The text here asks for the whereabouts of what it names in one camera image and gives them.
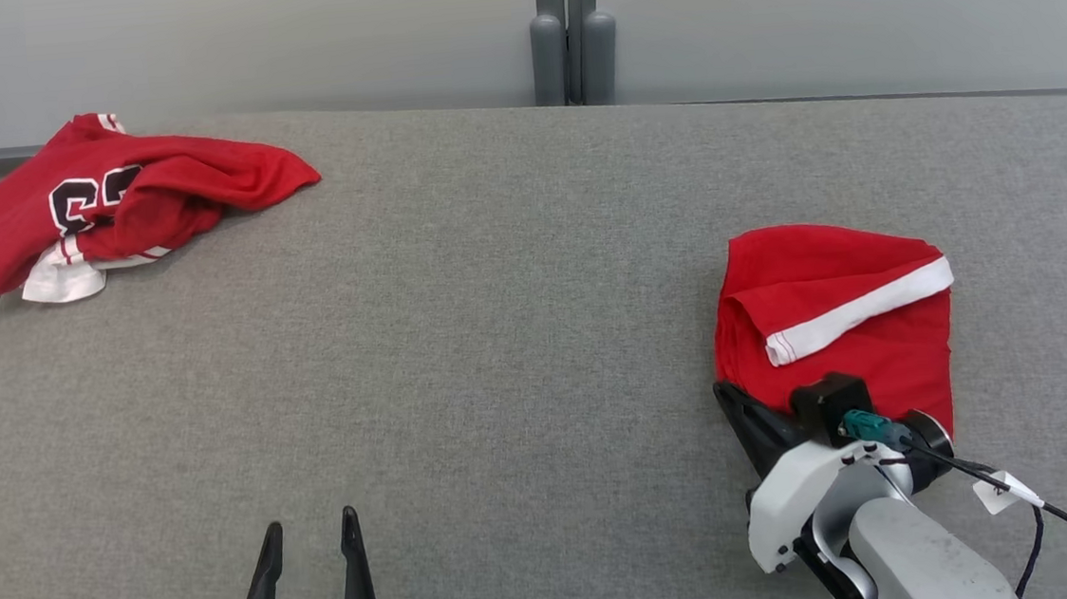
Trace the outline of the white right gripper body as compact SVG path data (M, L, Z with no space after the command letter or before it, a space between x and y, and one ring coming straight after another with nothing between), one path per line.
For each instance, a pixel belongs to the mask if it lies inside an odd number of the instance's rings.
M842 448L815 442L789 450L750 500L749 551L764 572L797 559L794 541L819 548L834 563L848 542L853 517L880 496L911 502L912 472L897 450L854 441Z

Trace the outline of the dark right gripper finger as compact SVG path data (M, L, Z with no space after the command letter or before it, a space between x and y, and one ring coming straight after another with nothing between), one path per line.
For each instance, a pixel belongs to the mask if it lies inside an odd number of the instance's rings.
M795 421L759 401L744 388L717 382L712 385L712 394L755 469L759 480L766 480L790 450L802 446L807 441L805 431Z

